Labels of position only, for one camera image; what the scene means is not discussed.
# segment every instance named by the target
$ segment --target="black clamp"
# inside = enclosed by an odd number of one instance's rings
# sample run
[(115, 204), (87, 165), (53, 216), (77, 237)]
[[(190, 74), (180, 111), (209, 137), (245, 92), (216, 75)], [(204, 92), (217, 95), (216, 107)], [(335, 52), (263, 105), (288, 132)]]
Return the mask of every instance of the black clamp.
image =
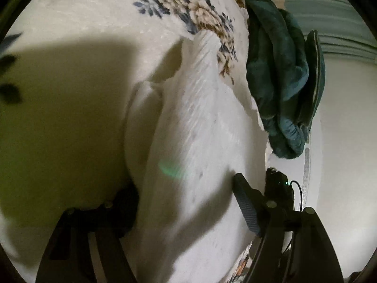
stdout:
[(43, 254), (36, 283), (97, 283), (88, 233), (94, 232), (108, 283), (136, 283), (119, 238), (131, 230), (139, 202), (135, 185), (94, 210), (69, 209), (60, 217)]
[[(313, 208), (289, 211), (250, 187), (242, 174), (233, 177), (233, 193), (248, 228), (261, 237), (243, 283), (344, 283), (331, 241)], [(282, 255), (285, 232), (292, 247)]]

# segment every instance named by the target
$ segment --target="screw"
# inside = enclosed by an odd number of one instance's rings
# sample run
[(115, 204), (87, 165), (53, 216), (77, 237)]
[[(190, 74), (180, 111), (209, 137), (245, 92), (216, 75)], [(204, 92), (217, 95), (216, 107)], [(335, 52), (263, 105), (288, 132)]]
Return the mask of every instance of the screw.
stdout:
[(74, 208), (67, 209), (67, 214), (72, 215), (75, 212)]
[(270, 208), (270, 209), (273, 209), (273, 208), (275, 208), (275, 207), (278, 206), (278, 205), (276, 204), (276, 202), (275, 202), (275, 201), (272, 201), (272, 200), (268, 200), (268, 201), (266, 202), (266, 205), (267, 205), (267, 207)]
[(111, 209), (113, 207), (113, 203), (111, 201), (106, 201), (103, 206), (105, 209)]
[(313, 215), (315, 214), (316, 211), (311, 207), (307, 207), (305, 208), (305, 212), (308, 213), (309, 215)]

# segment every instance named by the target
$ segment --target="teal blanket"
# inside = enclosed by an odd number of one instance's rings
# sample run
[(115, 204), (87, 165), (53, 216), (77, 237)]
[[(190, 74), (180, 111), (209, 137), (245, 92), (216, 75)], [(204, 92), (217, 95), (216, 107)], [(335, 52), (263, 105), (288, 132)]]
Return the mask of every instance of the teal blanket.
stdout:
[(271, 0), (246, 0), (249, 13), (247, 81), (274, 154), (304, 150), (325, 86), (317, 31), (305, 41), (295, 18)]

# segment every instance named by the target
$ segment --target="white fabric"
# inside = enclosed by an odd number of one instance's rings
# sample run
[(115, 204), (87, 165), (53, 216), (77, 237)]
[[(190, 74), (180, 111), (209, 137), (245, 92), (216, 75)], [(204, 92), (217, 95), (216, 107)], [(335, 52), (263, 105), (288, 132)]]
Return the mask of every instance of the white fabric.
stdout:
[(176, 75), (141, 83), (130, 106), (126, 162), (140, 203), (125, 248), (140, 283), (219, 282), (252, 240), (231, 177), (263, 192), (266, 136), (219, 78), (219, 47), (209, 31), (185, 40)]

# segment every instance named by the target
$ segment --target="black cable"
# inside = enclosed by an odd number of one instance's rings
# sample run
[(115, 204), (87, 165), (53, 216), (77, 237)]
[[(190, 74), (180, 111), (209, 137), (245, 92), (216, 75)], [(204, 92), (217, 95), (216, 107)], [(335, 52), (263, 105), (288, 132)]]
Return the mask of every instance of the black cable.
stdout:
[(291, 188), (292, 188), (292, 183), (295, 183), (300, 190), (300, 199), (301, 199), (300, 200), (300, 211), (302, 212), (302, 190), (301, 190), (301, 186), (297, 181), (291, 181), (291, 184), (289, 185)]
[[(291, 184), (289, 184), (289, 187), (291, 187), (291, 188), (292, 188), (292, 183), (295, 183), (298, 186), (299, 190), (300, 190), (300, 211), (302, 212), (302, 190), (301, 190), (301, 186), (300, 186), (300, 184), (297, 181), (291, 181)], [(282, 254), (284, 254), (288, 250), (288, 248), (291, 245), (291, 243), (292, 243), (292, 239), (289, 241), (287, 247), (285, 248), (285, 250), (283, 251)]]

